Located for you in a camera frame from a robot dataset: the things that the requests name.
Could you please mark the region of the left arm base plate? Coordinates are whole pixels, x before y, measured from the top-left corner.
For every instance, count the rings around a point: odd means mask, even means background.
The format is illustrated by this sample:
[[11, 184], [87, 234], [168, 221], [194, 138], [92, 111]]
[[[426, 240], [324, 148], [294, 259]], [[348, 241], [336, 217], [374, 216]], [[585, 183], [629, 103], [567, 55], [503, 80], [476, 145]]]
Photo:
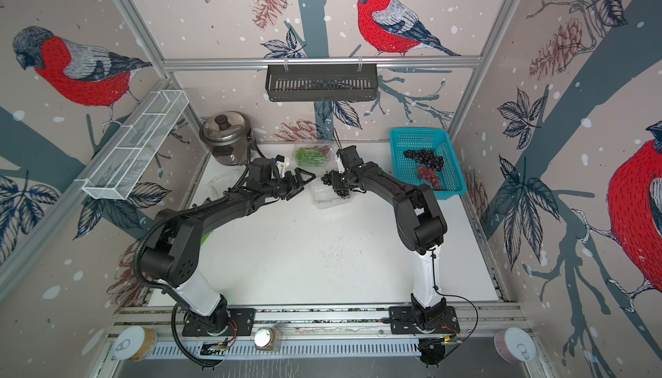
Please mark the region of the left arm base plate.
[[203, 317], [191, 310], [184, 313], [183, 336], [192, 338], [248, 337], [251, 335], [256, 310], [249, 307], [225, 307]]

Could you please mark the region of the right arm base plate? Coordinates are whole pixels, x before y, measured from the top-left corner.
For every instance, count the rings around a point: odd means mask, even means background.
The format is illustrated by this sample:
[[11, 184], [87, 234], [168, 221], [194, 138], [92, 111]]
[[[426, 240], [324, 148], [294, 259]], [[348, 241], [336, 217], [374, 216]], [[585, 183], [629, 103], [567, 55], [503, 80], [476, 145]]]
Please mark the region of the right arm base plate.
[[460, 334], [455, 308], [444, 302], [429, 308], [389, 307], [388, 316], [382, 321], [390, 326], [394, 335]]

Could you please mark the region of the pink red grape bunch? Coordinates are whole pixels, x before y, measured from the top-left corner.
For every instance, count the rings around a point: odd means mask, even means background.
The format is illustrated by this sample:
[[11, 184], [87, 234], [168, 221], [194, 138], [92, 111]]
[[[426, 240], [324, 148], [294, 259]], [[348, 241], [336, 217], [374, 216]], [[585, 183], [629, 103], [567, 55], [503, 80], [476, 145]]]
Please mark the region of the pink red grape bunch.
[[427, 183], [435, 191], [444, 190], [443, 185], [441, 183], [441, 178], [438, 176], [436, 170], [430, 169], [429, 167], [424, 165], [420, 165], [417, 168], [417, 177], [419, 180]]

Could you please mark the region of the black grape bunch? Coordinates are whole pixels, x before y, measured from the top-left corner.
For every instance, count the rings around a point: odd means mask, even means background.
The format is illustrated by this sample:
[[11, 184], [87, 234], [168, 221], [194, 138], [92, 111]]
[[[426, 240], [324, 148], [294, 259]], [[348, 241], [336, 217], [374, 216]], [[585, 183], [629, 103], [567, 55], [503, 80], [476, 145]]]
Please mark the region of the black grape bunch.
[[338, 171], [329, 171], [322, 177], [322, 183], [330, 186], [334, 193], [345, 199], [350, 197], [352, 188], [343, 180], [343, 176]]

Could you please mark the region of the green grape bunch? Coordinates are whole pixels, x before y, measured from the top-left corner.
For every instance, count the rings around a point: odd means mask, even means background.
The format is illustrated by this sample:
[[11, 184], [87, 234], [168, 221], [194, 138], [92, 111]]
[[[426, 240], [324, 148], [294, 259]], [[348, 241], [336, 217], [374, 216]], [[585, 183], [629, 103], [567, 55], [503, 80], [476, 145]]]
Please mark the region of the green grape bunch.
[[315, 148], [301, 147], [294, 152], [294, 159], [297, 164], [303, 166], [323, 166], [327, 164], [329, 159], [327, 156], [318, 152]]

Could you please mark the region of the teal plastic basket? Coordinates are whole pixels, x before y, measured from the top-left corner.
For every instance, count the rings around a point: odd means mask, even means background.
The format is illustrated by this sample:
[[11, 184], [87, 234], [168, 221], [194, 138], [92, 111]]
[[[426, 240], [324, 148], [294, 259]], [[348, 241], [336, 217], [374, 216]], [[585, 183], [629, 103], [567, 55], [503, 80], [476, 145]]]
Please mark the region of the teal plastic basket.
[[428, 185], [438, 200], [464, 195], [467, 184], [446, 131], [435, 128], [394, 128], [390, 131], [395, 177], [413, 185]]

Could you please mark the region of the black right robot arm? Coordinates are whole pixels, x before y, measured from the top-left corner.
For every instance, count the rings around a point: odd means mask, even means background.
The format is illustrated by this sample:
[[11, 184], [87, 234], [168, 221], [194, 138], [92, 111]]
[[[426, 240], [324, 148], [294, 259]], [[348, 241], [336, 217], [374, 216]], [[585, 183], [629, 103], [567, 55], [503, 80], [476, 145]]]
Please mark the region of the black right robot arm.
[[432, 188], [402, 182], [374, 162], [365, 162], [350, 145], [336, 152], [342, 165], [339, 171], [329, 171], [322, 182], [339, 197], [350, 193], [372, 192], [392, 205], [398, 236], [413, 257], [414, 288], [411, 316], [421, 331], [441, 327], [447, 313], [447, 299], [437, 285], [436, 249], [448, 232], [438, 200]]

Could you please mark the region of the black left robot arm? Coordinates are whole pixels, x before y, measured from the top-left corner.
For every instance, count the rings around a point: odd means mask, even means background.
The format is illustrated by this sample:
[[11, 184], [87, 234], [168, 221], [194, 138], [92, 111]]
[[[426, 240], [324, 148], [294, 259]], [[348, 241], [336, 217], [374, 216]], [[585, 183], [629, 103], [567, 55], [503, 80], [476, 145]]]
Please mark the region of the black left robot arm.
[[205, 333], [220, 335], [234, 324], [227, 299], [198, 268], [203, 242], [213, 231], [261, 207], [289, 201], [317, 176], [299, 167], [289, 171], [284, 157], [259, 154], [216, 200], [184, 210], [164, 209], [134, 252], [134, 278], [144, 287], [169, 295]]

